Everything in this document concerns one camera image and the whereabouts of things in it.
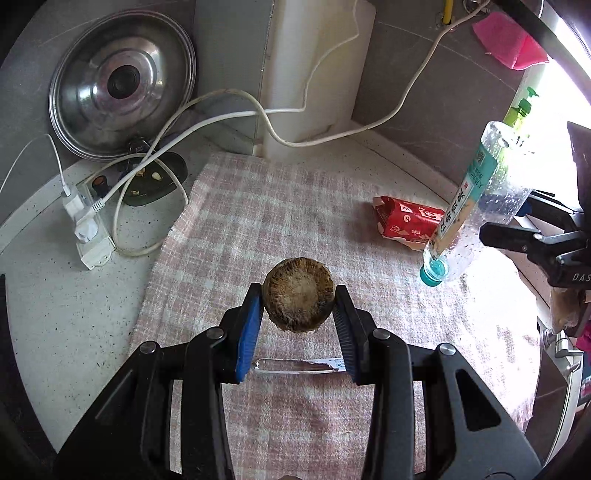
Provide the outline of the right hand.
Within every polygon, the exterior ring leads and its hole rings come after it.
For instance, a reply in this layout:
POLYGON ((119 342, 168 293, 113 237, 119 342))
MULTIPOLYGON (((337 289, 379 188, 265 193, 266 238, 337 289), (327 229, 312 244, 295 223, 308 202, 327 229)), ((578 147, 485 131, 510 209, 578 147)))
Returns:
POLYGON ((576 332, 589 302, 589 290, 553 287, 550 292, 552 331, 555 334, 565 330, 576 332))

